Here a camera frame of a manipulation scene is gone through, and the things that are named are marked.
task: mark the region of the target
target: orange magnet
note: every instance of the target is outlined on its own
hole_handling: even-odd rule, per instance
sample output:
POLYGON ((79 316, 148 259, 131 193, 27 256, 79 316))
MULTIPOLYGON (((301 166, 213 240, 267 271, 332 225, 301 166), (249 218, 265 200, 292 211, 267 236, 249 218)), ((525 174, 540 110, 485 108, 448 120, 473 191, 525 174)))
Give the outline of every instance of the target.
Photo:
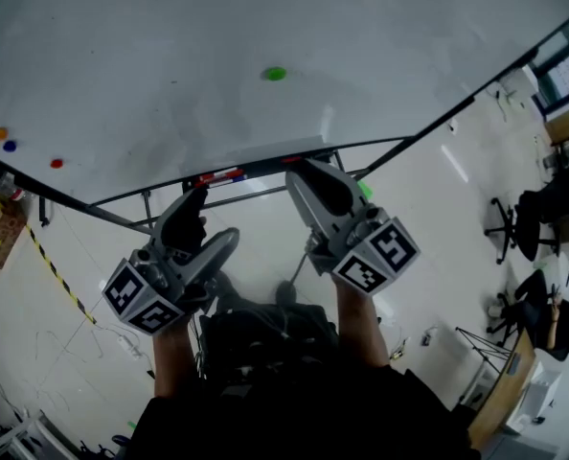
POLYGON ((0 127, 0 142, 3 142, 6 138, 8 138, 8 129, 0 127))

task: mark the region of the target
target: person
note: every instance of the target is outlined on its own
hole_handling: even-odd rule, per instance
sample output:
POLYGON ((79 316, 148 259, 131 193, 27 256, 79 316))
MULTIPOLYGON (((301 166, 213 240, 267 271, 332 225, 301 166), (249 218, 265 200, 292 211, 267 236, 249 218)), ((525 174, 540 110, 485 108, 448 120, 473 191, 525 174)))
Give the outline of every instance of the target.
POLYGON ((556 293, 548 303, 549 294, 541 269, 516 289, 514 298, 517 303, 509 307, 491 306, 489 316, 515 323, 519 332, 527 331, 534 347, 565 359, 569 353, 569 302, 556 293))
POLYGON ((334 280, 337 333, 321 307, 252 303, 220 280, 215 314, 199 318, 197 360, 192 317, 153 338, 155 397, 125 459, 208 452, 480 458, 436 395, 390 366, 371 298, 334 280))

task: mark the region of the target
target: desk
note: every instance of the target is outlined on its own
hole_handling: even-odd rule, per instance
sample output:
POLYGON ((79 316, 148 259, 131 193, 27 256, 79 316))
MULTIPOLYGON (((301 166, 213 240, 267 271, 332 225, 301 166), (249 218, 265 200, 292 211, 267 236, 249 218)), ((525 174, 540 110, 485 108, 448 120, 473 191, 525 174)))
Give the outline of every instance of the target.
POLYGON ((534 346, 527 331, 523 331, 516 340, 511 355, 493 385, 493 389, 467 429, 474 449, 480 450, 514 410, 534 362, 534 346), (521 358, 516 373, 508 375, 514 354, 520 354, 521 358))

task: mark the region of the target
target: person's right arm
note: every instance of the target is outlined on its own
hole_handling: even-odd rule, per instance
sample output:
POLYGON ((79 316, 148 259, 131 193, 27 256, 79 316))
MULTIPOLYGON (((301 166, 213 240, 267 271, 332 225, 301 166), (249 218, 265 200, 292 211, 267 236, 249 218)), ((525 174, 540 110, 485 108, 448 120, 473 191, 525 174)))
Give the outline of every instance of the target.
POLYGON ((546 343, 546 349, 552 351, 555 349, 555 339, 557 337, 557 325, 559 321, 559 307, 553 304, 551 307, 551 316, 553 321, 551 322, 551 328, 549 329, 548 342, 546 343))
POLYGON ((333 279, 338 299, 340 348, 349 357, 374 368, 389 364, 389 352, 378 327, 371 297, 333 279))

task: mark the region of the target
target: whiteboard frame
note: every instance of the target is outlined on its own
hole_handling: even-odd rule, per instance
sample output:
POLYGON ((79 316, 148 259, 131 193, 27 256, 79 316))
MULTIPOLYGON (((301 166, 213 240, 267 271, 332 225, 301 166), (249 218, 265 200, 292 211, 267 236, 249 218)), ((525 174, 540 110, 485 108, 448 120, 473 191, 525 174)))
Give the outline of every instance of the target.
MULTIPOLYGON (((265 175, 270 175, 270 174, 276 173, 276 172, 283 172, 286 170, 286 166, 287 166, 287 162, 285 162, 286 160, 289 160, 292 157, 296 157, 296 158, 299 157, 300 159, 301 158, 313 158, 313 159, 319 159, 319 160, 324 160, 324 161, 325 160, 327 160, 327 161, 332 160, 342 171, 344 171, 345 170, 344 165, 342 164, 342 160, 340 159, 340 155, 339 155, 340 150, 348 149, 348 148, 352 148, 352 147, 361 147, 361 146, 365 146, 365 145, 377 144, 377 143, 399 142, 394 148, 390 149, 387 153, 385 153, 384 155, 379 157, 375 162, 371 163, 365 169, 360 169, 357 171, 348 172, 355 179, 360 180, 363 177, 365 177, 366 175, 374 172, 376 169, 380 168, 381 166, 383 166, 384 164, 386 164, 387 162, 389 162, 390 160, 392 160, 396 156, 400 155, 404 151, 411 148, 414 144, 419 142, 422 138, 427 136, 434 129, 436 129, 440 125, 446 123, 448 120, 452 119, 459 112, 464 110, 466 107, 473 104, 474 103, 474 97, 478 93, 483 91, 485 88, 487 88, 491 83, 498 81, 500 78, 502 78, 503 76, 508 74, 511 70, 518 68, 518 67, 521 67, 521 66, 527 64, 528 62, 530 62, 533 59, 533 53, 537 50, 537 48, 539 46, 541 46, 542 44, 544 44, 551 37, 553 37, 556 33, 558 33, 561 30, 561 28, 564 25, 566 25, 568 22, 569 22, 569 17, 564 22, 562 22, 555 30, 553 30, 546 37, 541 39, 533 48, 528 50, 520 58, 518 58, 515 62, 513 62, 510 66, 508 66, 506 69, 499 72, 495 77, 493 77, 487 83, 485 83, 484 85, 479 87, 477 90, 475 90, 473 93, 471 93, 466 99, 461 101, 455 107, 453 107, 448 112, 446 112, 443 116, 438 118, 436 121, 434 121, 429 126, 427 126, 426 128, 424 128, 423 130, 421 130, 419 133, 417 133, 415 135, 403 136, 403 137, 397 137, 397 138, 387 138, 385 140, 373 140, 373 141, 369 141, 369 142, 353 143, 353 144, 349 144, 346 146, 334 147, 334 148, 330 148, 330 149, 319 149, 319 150, 314 150, 314 151, 300 152, 296 155, 287 155, 285 157, 265 159, 265 160, 262 160, 259 162, 252 162, 249 164, 244 164, 244 165, 236 166, 236 167, 243 168, 244 173, 248 175, 247 178, 249 178, 249 179, 250 178, 257 178, 257 177, 262 177, 265 175)), ((123 226, 125 228, 128 228, 130 230, 134 230, 136 232, 144 233, 147 235, 150 235, 152 224, 156 220, 159 219, 159 217, 152 217, 151 213, 150 213, 150 209, 148 206, 148 197, 149 197, 149 194, 151 191, 156 190, 156 189, 160 189, 160 188, 163 188, 166 186, 170 186, 173 184, 180 183, 182 186, 182 192, 186 193, 187 191, 192 189, 193 186, 195 186, 195 184, 197 183, 197 180, 199 179, 199 177, 201 175, 205 175, 207 173, 210 173, 210 172, 202 172, 202 173, 192 175, 189 177, 180 177, 180 178, 177 178, 177 179, 174 179, 171 181, 162 182, 159 184, 154 184, 154 185, 148 186, 144 189, 138 189, 138 190, 134 190, 134 191, 124 193, 122 195, 116 195, 116 196, 112 196, 112 197, 109 197, 106 199, 102 199, 102 200, 94 202, 94 203, 85 203, 83 201, 80 201, 79 199, 76 199, 74 197, 71 197, 69 195, 62 193, 61 191, 53 189, 53 188, 51 188, 51 187, 49 187, 49 186, 47 186, 41 182, 38 182, 31 177, 28 177, 26 174, 14 169, 13 167, 7 165, 6 163, 4 163, 2 161, 0 161, 0 169, 3 169, 4 171, 7 171, 9 173, 12 173, 14 175, 14 182, 19 188, 25 189, 25 190, 39 196, 40 222, 42 223, 42 226, 46 226, 49 223, 48 219, 46 218, 45 209, 44 209, 44 199, 49 199, 49 200, 51 200, 57 204, 60 204, 60 205, 65 206, 67 208, 71 208, 71 209, 79 211, 81 213, 85 213, 86 215, 89 215, 91 217, 103 219, 104 221, 109 221, 110 223, 114 223, 114 224, 123 226), (99 207, 100 205, 108 203, 108 202, 112 202, 112 201, 115 201, 118 199, 123 199, 125 197, 136 196, 136 195, 142 195, 144 198, 145 207, 146 207, 146 215, 147 215, 146 218, 143 218, 143 219, 140 219, 137 221, 132 221, 132 220, 129 220, 129 219, 126 219, 123 217, 119 217, 118 215, 110 213, 110 212, 99 207)), ((278 193, 278 192, 284 191, 285 189, 286 189, 285 186, 281 186, 281 187, 277 187, 277 188, 272 188, 272 189, 260 191, 257 193, 252 193, 249 195, 238 195, 235 197, 223 199, 221 201, 208 203, 208 204, 204 205, 204 207, 202 209, 208 210, 210 208, 215 208, 217 206, 222 206, 224 204, 230 204, 233 202, 244 201, 245 199, 251 199, 253 197, 266 196, 266 195, 278 193)))

